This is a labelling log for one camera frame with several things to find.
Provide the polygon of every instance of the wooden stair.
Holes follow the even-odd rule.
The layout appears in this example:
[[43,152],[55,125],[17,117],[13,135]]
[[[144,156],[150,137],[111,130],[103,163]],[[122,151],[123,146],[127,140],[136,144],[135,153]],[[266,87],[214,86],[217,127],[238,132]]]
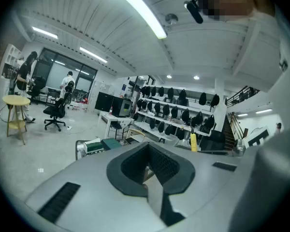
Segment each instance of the wooden stair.
[[228,121],[227,116],[224,119],[224,124],[223,124],[223,129],[222,129],[225,137],[226,137],[226,143],[225,143],[225,150],[232,150],[234,147],[234,143],[235,143],[235,138],[230,126],[230,123]]

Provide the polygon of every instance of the black shirt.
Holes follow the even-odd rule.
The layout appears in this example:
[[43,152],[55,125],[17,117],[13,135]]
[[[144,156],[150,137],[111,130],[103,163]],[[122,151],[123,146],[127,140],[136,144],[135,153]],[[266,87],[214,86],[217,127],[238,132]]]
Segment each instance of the black shirt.
[[[29,66],[26,62],[22,64],[22,66],[20,67],[17,75],[20,75],[21,78],[25,79],[27,78],[27,75],[30,73],[31,71],[31,66]],[[21,81],[16,82],[17,87],[20,90],[26,90],[27,84]]]

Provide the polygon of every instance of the yellow stool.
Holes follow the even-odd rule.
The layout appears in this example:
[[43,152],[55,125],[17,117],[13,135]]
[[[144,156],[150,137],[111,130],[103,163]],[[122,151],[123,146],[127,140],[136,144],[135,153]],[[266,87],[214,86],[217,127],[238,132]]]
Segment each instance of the yellow stool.
[[[19,96],[19,95],[7,95],[7,96],[4,96],[2,99],[3,99],[3,101],[5,103],[7,103],[8,105],[11,105],[10,106],[10,109],[9,109],[8,125],[7,125],[6,136],[7,137],[9,136],[9,128],[11,128],[11,129],[18,129],[19,136],[23,140],[23,143],[25,144],[25,141],[24,141],[24,138],[23,138],[23,134],[21,132],[21,128],[23,128],[23,127],[27,131],[26,124],[25,124],[24,113],[23,113],[23,106],[24,105],[29,105],[30,104],[30,100],[28,98],[26,98],[26,97]],[[20,106],[21,115],[22,115],[23,120],[19,120],[18,119],[18,116],[17,116],[17,107],[16,106]],[[10,114],[11,114],[11,110],[12,110],[13,107],[15,108],[15,117],[16,117],[16,120],[10,121]]]

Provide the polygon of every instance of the black railing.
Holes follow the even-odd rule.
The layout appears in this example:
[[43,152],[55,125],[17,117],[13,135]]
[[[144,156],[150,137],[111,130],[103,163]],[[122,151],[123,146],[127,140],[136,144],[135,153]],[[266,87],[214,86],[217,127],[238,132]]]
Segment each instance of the black railing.
[[237,137],[239,139],[243,139],[244,138],[244,133],[243,133],[243,130],[239,124],[239,122],[237,121],[235,115],[234,115],[234,112],[233,113],[229,113],[229,118],[230,118],[230,126],[231,126],[231,129],[234,133],[234,135],[236,134]]
[[254,96],[255,94],[258,94],[260,90],[255,89],[253,87],[245,86],[242,90],[237,92],[235,95],[233,95],[231,98],[227,99],[227,107],[234,106],[238,103],[243,102],[244,100],[247,100],[248,98]]

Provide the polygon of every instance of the floor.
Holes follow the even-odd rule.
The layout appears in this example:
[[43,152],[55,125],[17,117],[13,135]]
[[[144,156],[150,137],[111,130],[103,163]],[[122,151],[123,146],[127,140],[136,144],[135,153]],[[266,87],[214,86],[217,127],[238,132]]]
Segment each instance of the floor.
[[[6,136],[7,124],[1,118],[7,121],[8,109],[5,107],[1,111],[0,183],[5,191],[23,201],[43,181],[75,161],[77,140],[102,138],[106,128],[104,122],[97,128],[97,114],[68,110],[67,116],[61,120],[66,122],[66,126],[72,126],[71,130],[63,125],[60,125],[61,132],[55,125],[44,130],[44,119],[49,119],[43,113],[45,108],[44,104],[29,106],[30,115],[36,121],[27,124],[28,131],[23,134],[26,145],[19,139],[17,130],[10,129],[9,137]],[[115,133],[110,132],[110,137],[114,136]]]

